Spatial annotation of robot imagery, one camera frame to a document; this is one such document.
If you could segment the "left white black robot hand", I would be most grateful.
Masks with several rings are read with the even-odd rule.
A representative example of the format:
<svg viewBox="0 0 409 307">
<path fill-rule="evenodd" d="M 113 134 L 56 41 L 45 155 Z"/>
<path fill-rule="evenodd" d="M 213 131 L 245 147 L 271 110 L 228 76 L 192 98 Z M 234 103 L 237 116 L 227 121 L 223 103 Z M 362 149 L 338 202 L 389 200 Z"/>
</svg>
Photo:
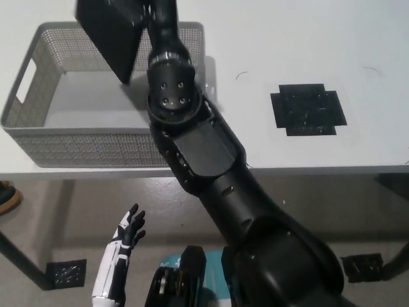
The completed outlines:
<svg viewBox="0 0 409 307">
<path fill-rule="evenodd" d="M 146 232 L 145 211 L 138 204 L 123 216 L 110 242 L 106 245 L 92 291 L 92 306 L 124 306 L 125 285 L 132 250 Z"/>
</svg>

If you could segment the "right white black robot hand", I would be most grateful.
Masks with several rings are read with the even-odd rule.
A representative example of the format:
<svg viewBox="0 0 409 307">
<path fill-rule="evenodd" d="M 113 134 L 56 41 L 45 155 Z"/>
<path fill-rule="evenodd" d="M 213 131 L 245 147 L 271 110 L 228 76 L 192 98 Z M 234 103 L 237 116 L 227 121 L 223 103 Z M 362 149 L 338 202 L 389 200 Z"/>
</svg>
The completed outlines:
<svg viewBox="0 0 409 307">
<path fill-rule="evenodd" d="M 157 27 L 156 14 L 160 1 L 157 0 L 133 0 L 132 4 L 137 6 L 137 11 L 141 16 L 142 25 L 149 31 L 154 31 Z"/>
</svg>

